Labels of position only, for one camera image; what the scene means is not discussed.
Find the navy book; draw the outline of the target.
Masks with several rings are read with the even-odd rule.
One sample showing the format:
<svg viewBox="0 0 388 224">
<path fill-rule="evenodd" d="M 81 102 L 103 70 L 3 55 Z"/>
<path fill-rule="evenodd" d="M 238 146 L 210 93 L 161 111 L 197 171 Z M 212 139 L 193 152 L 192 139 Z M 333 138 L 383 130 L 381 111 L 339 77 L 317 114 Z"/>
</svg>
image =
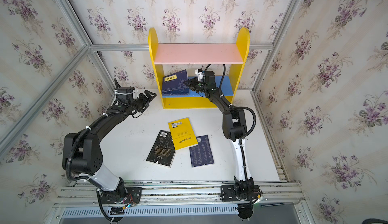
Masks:
<svg viewBox="0 0 388 224">
<path fill-rule="evenodd" d="M 162 97 L 188 97 L 189 93 L 173 93 L 173 92 L 163 92 Z"/>
<path fill-rule="evenodd" d="M 174 74 L 165 76 L 162 80 L 162 91 L 174 91 L 186 88 L 184 84 L 188 80 L 187 71 L 181 70 Z"/>
<path fill-rule="evenodd" d="M 179 87 L 179 88 L 168 88 L 168 89 L 163 89 L 163 92 L 173 92 L 173 93 L 190 93 L 190 89 L 187 86 Z"/>
</svg>

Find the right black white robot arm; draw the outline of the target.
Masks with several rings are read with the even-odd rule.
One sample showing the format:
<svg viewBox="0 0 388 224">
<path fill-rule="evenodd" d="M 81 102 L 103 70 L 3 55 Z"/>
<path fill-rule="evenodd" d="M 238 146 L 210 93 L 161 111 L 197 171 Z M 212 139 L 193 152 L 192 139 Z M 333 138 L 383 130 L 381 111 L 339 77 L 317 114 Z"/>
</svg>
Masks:
<svg viewBox="0 0 388 224">
<path fill-rule="evenodd" d="M 197 93 L 203 93 L 222 113 L 222 131 L 230 140 L 236 163 L 234 189 L 236 194 L 243 195 L 254 188 L 254 180 L 249 172 L 245 141 L 253 132 L 257 119 L 254 111 L 245 106 L 235 106 L 225 97 L 221 90 L 224 76 L 217 86 L 215 73 L 210 70 L 196 70 L 196 78 L 184 84 Z"/>
</svg>

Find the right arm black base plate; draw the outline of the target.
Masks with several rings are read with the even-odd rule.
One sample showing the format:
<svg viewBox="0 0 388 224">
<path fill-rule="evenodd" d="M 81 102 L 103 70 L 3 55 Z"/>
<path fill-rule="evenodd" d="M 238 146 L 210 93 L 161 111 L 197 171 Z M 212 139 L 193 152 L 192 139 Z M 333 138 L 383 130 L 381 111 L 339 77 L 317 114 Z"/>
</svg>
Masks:
<svg viewBox="0 0 388 224">
<path fill-rule="evenodd" d="M 221 195 L 220 200 L 223 202 L 234 202 L 234 201 L 249 201 L 248 197 L 239 198 L 235 192 L 233 185 L 224 185 L 220 187 Z M 262 190 L 258 185 L 254 185 L 251 190 L 251 200 L 253 203 L 260 202 L 264 199 Z"/>
</svg>

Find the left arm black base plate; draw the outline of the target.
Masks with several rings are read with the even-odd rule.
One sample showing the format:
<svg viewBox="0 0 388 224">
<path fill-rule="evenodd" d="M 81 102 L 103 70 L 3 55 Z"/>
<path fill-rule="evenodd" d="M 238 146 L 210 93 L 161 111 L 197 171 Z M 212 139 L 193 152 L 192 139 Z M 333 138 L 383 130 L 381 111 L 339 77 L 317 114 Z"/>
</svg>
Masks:
<svg viewBox="0 0 388 224">
<path fill-rule="evenodd" d="M 127 205 L 127 204 L 139 204 L 140 203 L 140 198 L 141 198 L 141 193 L 142 193 L 142 188 L 141 187 L 133 187 L 133 188 L 128 188 L 126 187 L 126 192 L 123 197 L 120 197 L 119 195 L 113 194 L 112 192 L 105 192 L 105 191 L 100 191 L 100 200 L 102 205 L 107 205 L 107 204 L 122 204 L 122 205 Z"/>
</svg>

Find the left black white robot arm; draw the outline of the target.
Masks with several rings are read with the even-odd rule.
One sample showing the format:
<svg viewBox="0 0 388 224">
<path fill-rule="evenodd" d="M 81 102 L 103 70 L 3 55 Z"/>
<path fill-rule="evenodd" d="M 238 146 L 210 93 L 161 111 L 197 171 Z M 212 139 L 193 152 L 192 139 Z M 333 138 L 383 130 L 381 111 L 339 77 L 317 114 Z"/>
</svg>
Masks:
<svg viewBox="0 0 388 224">
<path fill-rule="evenodd" d="M 65 136 L 62 167 L 67 180 L 86 180 L 100 192 L 123 198 L 127 195 L 124 181 L 104 165 L 100 143 L 129 116 L 142 114 L 157 95 L 148 90 L 138 93 L 134 87 L 120 86 L 114 93 L 114 103 L 97 120 L 80 132 Z"/>
</svg>

